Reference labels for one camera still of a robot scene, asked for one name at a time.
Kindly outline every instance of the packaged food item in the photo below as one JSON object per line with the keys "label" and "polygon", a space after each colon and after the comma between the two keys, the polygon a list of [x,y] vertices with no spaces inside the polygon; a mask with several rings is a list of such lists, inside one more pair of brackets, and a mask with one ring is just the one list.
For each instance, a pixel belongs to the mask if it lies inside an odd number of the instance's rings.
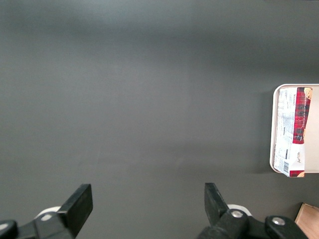
{"label": "packaged food item", "polygon": [[279,89],[273,167],[288,177],[305,175],[305,130],[312,88]]}

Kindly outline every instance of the wooden block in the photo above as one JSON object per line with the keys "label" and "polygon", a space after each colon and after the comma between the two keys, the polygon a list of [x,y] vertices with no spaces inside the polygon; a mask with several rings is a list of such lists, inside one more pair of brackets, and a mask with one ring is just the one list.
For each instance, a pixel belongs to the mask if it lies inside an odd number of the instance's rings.
{"label": "wooden block", "polygon": [[319,238],[319,208],[303,203],[295,222],[309,239]]}

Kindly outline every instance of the dark gray surface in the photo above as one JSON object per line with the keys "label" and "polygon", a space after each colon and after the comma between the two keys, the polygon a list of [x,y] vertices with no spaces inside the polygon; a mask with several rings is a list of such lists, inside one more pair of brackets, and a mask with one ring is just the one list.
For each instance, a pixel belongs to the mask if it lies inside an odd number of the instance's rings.
{"label": "dark gray surface", "polygon": [[319,206],[269,166],[272,93],[318,83],[319,4],[1,1],[0,219],[91,183],[79,239],[195,238],[205,182],[262,220]]}

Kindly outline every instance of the red plaid label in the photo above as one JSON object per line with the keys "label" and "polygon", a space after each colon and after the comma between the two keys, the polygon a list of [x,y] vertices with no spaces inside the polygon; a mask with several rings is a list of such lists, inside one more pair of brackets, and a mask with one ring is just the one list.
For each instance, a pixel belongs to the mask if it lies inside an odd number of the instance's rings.
{"label": "red plaid label", "polygon": [[307,124],[310,108],[310,99],[305,95],[305,88],[298,87],[296,95],[296,110],[294,123],[294,139],[293,143],[303,144],[304,133]]}
{"label": "red plaid label", "polygon": [[304,177],[305,174],[303,172],[304,170],[290,171],[289,177]]}

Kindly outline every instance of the white plastic tray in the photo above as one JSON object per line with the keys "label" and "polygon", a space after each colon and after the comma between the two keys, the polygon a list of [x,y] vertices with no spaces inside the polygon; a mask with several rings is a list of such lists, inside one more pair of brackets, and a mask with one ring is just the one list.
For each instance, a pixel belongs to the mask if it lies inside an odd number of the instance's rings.
{"label": "white plastic tray", "polygon": [[310,110],[308,121],[305,130],[305,172],[306,173],[319,173],[319,84],[284,84],[279,86],[274,92],[273,101],[273,118],[271,129],[271,144],[270,144],[270,166],[271,168],[280,173],[273,167],[274,150],[276,142],[276,125],[277,125],[277,103],[279,89],[291,87],[311,87],[313,95],[310,102]]}

